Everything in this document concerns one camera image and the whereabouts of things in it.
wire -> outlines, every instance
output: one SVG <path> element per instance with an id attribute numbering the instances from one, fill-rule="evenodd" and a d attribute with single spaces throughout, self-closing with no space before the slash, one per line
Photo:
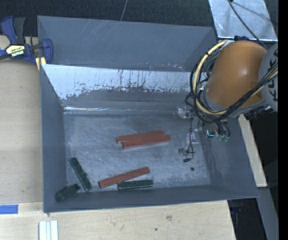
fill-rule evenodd
<path id="1" fill-rule="evenodd" d="M 124 4 L 124 9 L 123 9 L 123 12 L 122 12 L 122 15 L 120 17 L 120 20 L 119 21 L 122 21 L 123 17 L 124 17 L 124 13 L 125 13 L 125 10 L 126 10 L 126 5 L 128 4 L 128 0 L 125 0 L 125 4 Z"/>
<path id="2" fill-rule="evenodd" d="M 190 129 L 189 129 L 189 131 L 190 131 L 190 135 L 189 135 L 189 146 L 190 146 L 191 151 L 189 151 L 189 149 L 187 149 L 187 151 L 186 151 L 186 153 L 190 153 L 190 154 L 192 154 L 192 156 L 191 156 L 190 158 L 185 158 L 185 159 L 183 160 L 184 162 L 191 161 L 191 160 L 194 158 L 194 153 L 195 153 L 195 151 L 194 151 L 194 149 L 193 149 L 193 144 L 192 144 L 192 132 L 193 132 L 192 122 L 193 122 L 193 119 L 194 119 L 193 114 L 194 114 L 194 113 L 192 112 L 192 114 L 191 114 L 191 116 L 190 116 Z"/>
<path id="3" fill-rule="evenodd" d="M 197 68 L 196 68 L 196 71 L 195 71 L 195 75 L 194 75 L 194 79 L 193 79 L 193 82 L 192 82 L 192 90 L 193 90 L 193 93 L 196 92 L 196 89 L 197 89 L 197 82 L 198 82 L 198 78 L 199 78 L 199 75 L 200 75 L 200 71 L 201 71 L 201 68 L 202 68 L 202 65 L 204 64 L 204 62 L 206 61 L 206 59 L 208 58 L 208 56 L 210 56 L 211 53 L 213 53 L 217 48 L 225 45 L 227 43 L 227 40 L 223 40 L 219 43 L 217 43 L 216 45 L 214 45 L 203 57 L 202 59 L 200 60 Z M 217 111 L 217 112 L 213 112 L 213 111 L 209 111 L 207 109 L 205 109 L 201 104 L 200 102 L 197 100 L 196 101 L 196 105 L 197 107 L 203 111 L 204 113 L 207 113 L 207 114 L 212 114 L 212 115 L 221 115 L 223 114 L 225 111 L 227 111 L 227 109 L 223 110 L 223 111 Z"/>
<path id="4" fill-rule="evenodd" d="M 230 5 L 230 7 L 232 8 L 233 12 L 235 13 L 235 15 L 238 17 L 239 21 L 244 25 L 244 27 L 248 30 L 248 32 L 251 33 L 251 35 L 257 40 L 257 42 L 263 46 L 266 50 L 268 50 L 268 48 L 260 41 L 260 39 L 253 33 L 253 31 L 246 25 L 246 23 L 242 20 L 242 18 L 240 17 L 240 15 L 237 13 L 237 11 L 235 10 L 235 8 L 233 7 L 232 3 L 230 0 L 227 0 L 228 4 Z"/>
<path id="5" fill-rule="evenodd" d="M 223 40 L 219 43 L 217 43 L 216 45 L 214 45 L 200 60 L 200 62 L 197 65 L 196 70 L 193 69 L 192 73 L 195 74 L 194 75 L 194 79 L 193 82 L 190 83 L 192 86 L 192 91 L 191 93 L 193 93 L 195 95 L 195 101 L 194 103 L 196 104 L 197 108 L 202 111 L 205 114 L 210 114 L 210 115 L 225 115 L 225 116 L 221 116 L 220 118 L 223 119 L 225 117 L 227 117 L 228 115 L 230 115 L 231 113 L 233 113 L 235 110 L 237 110 L 243 103 L 245 103 L 250 97 L 252 97 L 253 95 L 255 95 L 257 92 L 260 91 L 260 89 L 264 86 L 263 82 L 266 80 L 272 80 L 273 77 L 275 77 L 277 75 L 277 66 L 272 69 L 270 72 L 268 72 L 261 81 L 259 81 L 259 83 L 257 84 L 257 86 L 250 90 L 249 92 L 247 92 L 242 98 L 240 98 L 236 103 L 234 103 L 233 105 L 231 105 L 229 108 L 227 109 L 223 109 L 223 110 L 219 110 L 219 111 L 211 111 L 207 108 L 205 108 L 199 99 L 199 95 L 197 94 L 197 85 L 198 85 L 198 79 L 200 77 L 200 71 L 201 68 L 205 62 L 205 60 L 207 59 L 208 56 L 210 56 L 210 54 L 212 52 L 214 52 L 217 48 L 223 46 L 224 44 L 226 44 L 227 40 Z"/>

metal plate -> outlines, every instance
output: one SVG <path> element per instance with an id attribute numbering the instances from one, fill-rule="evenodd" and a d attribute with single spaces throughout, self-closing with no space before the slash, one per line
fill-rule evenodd
<path id="1" fill-rule="evenodd" d="M 234 36 L 245 36 L 251 40 L 255 39 L 241 23 L 227 0 L 208 0 L 208 2 L 218 38 L 233 39 Z M 261 41 L 278 41 L 264 0 L 234 0 L 232 5 Z"/>

